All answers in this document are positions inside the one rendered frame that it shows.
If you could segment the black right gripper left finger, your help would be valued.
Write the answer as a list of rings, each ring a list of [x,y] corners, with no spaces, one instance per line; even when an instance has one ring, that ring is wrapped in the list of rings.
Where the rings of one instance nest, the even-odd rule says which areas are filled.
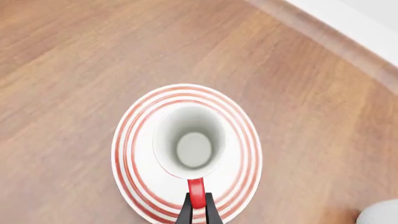
[[[190,200],[190,194],[187,193],[175,224],[192,224],[192,218],[193,218],[193,207]]]

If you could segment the pale grey rounded object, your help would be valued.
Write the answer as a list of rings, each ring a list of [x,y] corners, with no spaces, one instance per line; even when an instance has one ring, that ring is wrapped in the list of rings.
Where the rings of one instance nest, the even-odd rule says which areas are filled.
[[[368,206],[359,214],[355,224],[398,224],[398,198]]]

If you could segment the red mug white inside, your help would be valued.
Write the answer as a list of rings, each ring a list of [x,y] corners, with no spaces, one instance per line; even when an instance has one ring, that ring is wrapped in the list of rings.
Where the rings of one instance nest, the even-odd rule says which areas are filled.
[[[205,207],[203,178],[219,166],[228,145],[221,115],[201,104],[178,104],[163,115],[152,143],[159,165],[170,175],[187,180],[192,207]]]

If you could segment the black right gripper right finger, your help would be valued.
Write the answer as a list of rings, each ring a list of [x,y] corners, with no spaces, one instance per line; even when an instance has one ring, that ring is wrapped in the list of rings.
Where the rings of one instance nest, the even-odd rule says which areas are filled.
[[[205,199],[206,199],[206,207],[205,207],[206,224],[223,224],[223,221],[217,211],[212,194],[206,193]]]

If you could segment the white plate with red rings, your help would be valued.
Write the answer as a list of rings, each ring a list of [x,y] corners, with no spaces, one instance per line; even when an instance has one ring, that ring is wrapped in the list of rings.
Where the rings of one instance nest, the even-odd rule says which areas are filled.
[[[187,181],[167,173],[153,152],[153,133],[164,114],[181,106],[204,106],[218,113],[229,143],[221,164],[204,178],[224,223],[249,204],[262,173],[262,149],[248,115],[226,95],[209,87],[180,83],[152,90],[125,112],[115,130],[111,167],[128,205],[149,223],[176,222],[188,192]]]

